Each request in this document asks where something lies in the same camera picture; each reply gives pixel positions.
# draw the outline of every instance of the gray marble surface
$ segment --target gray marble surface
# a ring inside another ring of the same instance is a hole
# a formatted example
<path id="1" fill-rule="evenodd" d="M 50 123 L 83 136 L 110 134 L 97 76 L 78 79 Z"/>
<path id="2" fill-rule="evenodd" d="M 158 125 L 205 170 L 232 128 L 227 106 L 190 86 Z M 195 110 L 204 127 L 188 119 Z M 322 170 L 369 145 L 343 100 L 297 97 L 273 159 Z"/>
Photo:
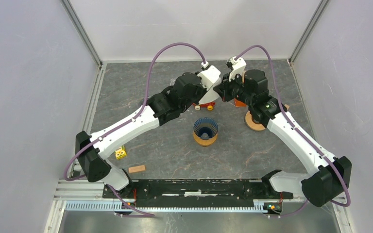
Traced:
<path id="1" fill-rule="evenodd" d="M 266 73 L 270 94 L 275 96 L 271 69 L 265 60 L 248 60 L 246 69 Z M 223 75 L 228 72 L 224 61 L 210 62 Z M 108 64 L 92 125 L 92 132 L 110 126 L 134 112 L 144 96 L 150 63 Z M 283 103 L 297 122 L 311 133 L 300 93 L 290 67 L 285 60 L 275 60 L 277 85 Z M 150 82 L 150 96 L 162 91 L 184 72 L 200 70 L 200 62 L 161 62 L 155 64 Z M 247 107 L 235 107 L 232 102 L 216 101 L 213 111 L 196 111 L 191 106 L 178 119 L 146 132 L 125 144 L 128 157 L 116 166 L 128 169 L 145 165 L 146 171 L 132 173 L 133 179 L 168 178 L 260 178 L 275 169 L 305 172 L 291 150 L 268 130 L 249 129 L 244 116 Z M 219 127 L 217 141 L 209 147 L 199 146 L 193 139 L 193 124 L 201 117 L 214 119 Z"/>

